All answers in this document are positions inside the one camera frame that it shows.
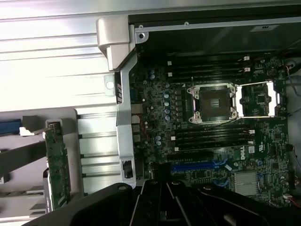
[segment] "screw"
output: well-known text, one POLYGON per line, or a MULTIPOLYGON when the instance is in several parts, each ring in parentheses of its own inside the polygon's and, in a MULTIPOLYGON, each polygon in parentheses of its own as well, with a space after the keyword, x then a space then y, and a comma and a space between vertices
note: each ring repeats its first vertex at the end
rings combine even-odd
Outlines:
POLYGON ((203 187, 203 189, 206 190, 206 191, 211 191, 211 190, 212 190, 212 187, 211 187, 210 185, 205 185, 205 186, 203 187))
POLYGON ((173 185, 179 185, 180 182, 178 180, 171 182, 173 185))
POLYGON ((119 190, 126 190, 126 188, 127 188, 127 187, 125 187, 125 186, 120 186, 118 189, 119 189, 119 190))

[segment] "green expansion card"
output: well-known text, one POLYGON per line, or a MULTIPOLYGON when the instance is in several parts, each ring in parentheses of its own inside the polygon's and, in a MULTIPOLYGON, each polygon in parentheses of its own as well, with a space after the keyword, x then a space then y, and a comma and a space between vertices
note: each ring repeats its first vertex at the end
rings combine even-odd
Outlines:
POLYGON ((48 181, 51 210, 56 210, 70 201, 70 176, 68 155, 63 142, 60 122, 50 122, 50 130, 45 132, 48 162, 48 181))
POLYGON ((169 162, 174 178, 192 185, 288 206, 285 77, 280 58, 250 55, 140 67, 130 75, 137 179, 169 162))

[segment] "cpu socket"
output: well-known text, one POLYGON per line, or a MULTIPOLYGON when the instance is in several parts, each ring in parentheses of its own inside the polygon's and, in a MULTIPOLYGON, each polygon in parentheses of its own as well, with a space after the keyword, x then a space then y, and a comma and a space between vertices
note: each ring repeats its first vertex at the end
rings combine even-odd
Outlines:
POLYGON ((192 95, 194 115, 189 122, 209 124, 228 121, 238 117, 235 100, 235 84, 219 83, 196 85, 187 89, 192 95))

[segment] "heatsink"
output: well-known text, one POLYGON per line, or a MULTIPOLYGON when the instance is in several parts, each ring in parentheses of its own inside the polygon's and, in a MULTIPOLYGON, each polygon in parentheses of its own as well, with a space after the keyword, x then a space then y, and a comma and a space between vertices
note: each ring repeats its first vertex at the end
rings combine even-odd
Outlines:
POLYGON ((238 172, 234 174, 235 192, 244 196, 259 193, 258 177, 256 172, 238 172))

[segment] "capacitor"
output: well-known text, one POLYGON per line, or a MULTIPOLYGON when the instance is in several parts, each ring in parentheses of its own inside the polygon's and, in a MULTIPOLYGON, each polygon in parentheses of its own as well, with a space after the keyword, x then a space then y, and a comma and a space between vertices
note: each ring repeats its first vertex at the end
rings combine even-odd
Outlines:
POLYGON ((259 159, 256 159, 256 164, 258 165, 258 166, 262 166, 262 161, 261 160, 259 160, 259 159))

